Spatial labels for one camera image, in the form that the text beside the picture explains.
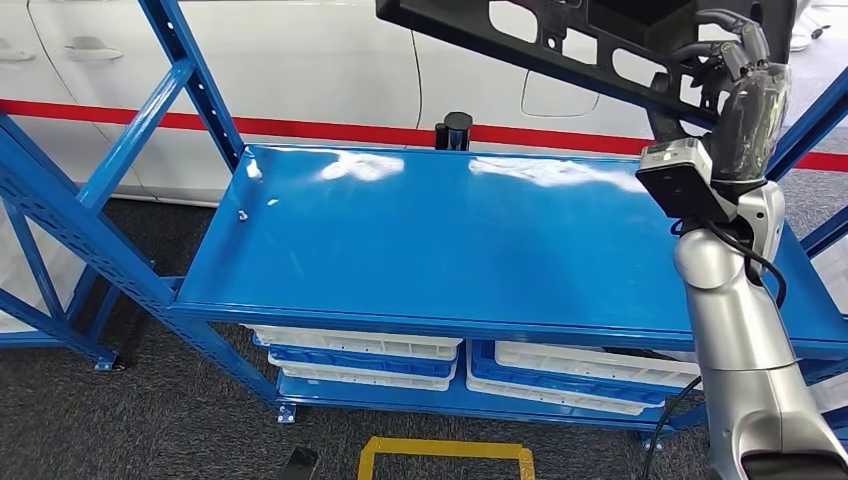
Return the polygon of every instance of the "white car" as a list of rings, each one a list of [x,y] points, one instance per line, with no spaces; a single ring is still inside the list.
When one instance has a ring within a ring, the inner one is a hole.
[[[595,145],[590,150],[615,153],[627,150],[627,139],[579,134],[650,138],[640,108],[384,23],[374,0],[184,1],[181,7],[230,112],[248,119],[239,123],[248,142],[403,145],[414,129],[430,130],[450,111],[470,113],[475,124],[550,132],[541,143],[529,137],[476,142],[478,150],[562,151],[587,149],[588,142]],[[535,18],[526,14],[508,2],[492,4],[498,29],[532,41]],[[592,38],[575,32],[564,54],[591,63],[594,47]],[[0,0],[0,99],[16,101],[7,106],[64,119],[92,114],[79,106],[136,109],[168,66],[136,0]],[[615,66],[643,84],[661,69],[626,54]],[[685,95],[699,98],[691,89]],[[171,111],[195,113],[185,93]],[[121,119],[132,115],[94,113],[117,123],[15,120],[82,183],[120,135]],[[292,125],[249,120],[256,118],[309,123],[295,125],[293,137]],[[160,128],[116,193],[213,205],[228,181],[206,132]]]

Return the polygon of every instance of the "car door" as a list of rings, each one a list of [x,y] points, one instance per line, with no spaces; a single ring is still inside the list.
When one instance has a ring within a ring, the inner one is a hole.
[[[536,17],[501,1],[489,4],[492,25],[527,42],[536,38]],[[423,127],[432,127],[451,111],[471,114],[476,124],[540,130],[574,130],[598,103],[598,94],[528,72],[499,60],[415,34],[421,69]],[[585,57],[593,45],[566,42],[566,51]],[[527,147],[473,142],[472,148],[523,151]]]
[[[73,104],[33,28],[26,0],[0,0],[0,98],[20,102]],[[109,141],[92,123],[13,116],[14,121],[75,182],[84,183],[109,150]],[[116,193],[144,197],[135,172]]]
[[[167,70],[135,0],[32,1],[45,47],[81,103],[138,108]],[[416,126],[411,33],[379,22],[373,0],[180,6],[233,116]],[[184,93],[171,111],[194,113]],[[120,132],[101,128],[113,139]],[[334,143],[242,133],[245,141]],[[159,129],[134,167],[142,184],[166,201],[217,203],[230,178],[206,132]]]

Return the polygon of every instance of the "blue shelving unit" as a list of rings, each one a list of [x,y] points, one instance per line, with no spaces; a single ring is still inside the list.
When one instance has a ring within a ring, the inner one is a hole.
[[[670,221],[629,160],[245,146],[177,2],[140,4],[171,69],[80,189],[0,116],[6,202],[280,408],[283,422],[308,404],[654,428],[656,409],[611,415],[474,393],[462,369],[448,392],[426,393],[261,375],[209,322],[691,351]],[[844,93],[846,75],[839,82]],[[183,88],[233,178],[180,283],[157,276],[100,209]],[[833,125],[819,117],[787,134],[798,140],[782,169],[820,138],[799,129]],[[776,263],[790,285],[793,346],[839,373],[848,323],[788,226]]]

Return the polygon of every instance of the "shelf foot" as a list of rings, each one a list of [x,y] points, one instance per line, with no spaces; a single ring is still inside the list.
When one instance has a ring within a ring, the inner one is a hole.
[[[284,403],[280,405],[279,413],[277,415],[277,423],[282,425],[291,425],[294,423],[296,416],[297,405]]]

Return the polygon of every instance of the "storage tray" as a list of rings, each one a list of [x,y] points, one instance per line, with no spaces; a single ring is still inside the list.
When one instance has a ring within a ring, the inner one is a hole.
[[[665,402],[664,392],[635,384],[500,366],[494,359],[494,342],[470,341],[467,348],[470,390],[626,415],[639,415],[646,407]]]
[[[255,335],[253,338],[256,345],[268,347],[268,354],[275,362],[313,363],[437,378],[450,377],[456,364],[456,358],[453,360],[431,360],[373,353],[339,352],[337,350],[289,345],[265,345],[259,342]]]
[[[266,325],[244,324],[244,326],[253,330],[259,341],[266,346],[293,345],[437,360],[456,359],[456,346],[462,342],[461,338],[270,327]]]
[[[331,382],[359,383],[383,387],[413,388],[443,392],[450,387],[450,382],[456,375],[456,363],[451,368],[447,378],[426,377],[422,375],[405,375],[402,373],[383,372],[380,370],[364,370],[360,368],[337,367],[315,363],[288,362],[276,360],[271,353],[268,362],[280,367],[283,375],[288,377],[306,378],[310,380],[327,380]]]
[[[495,360],[507,367],[661,385],[676,391],[700,375],[696,363],[520,342],[495,342]]]

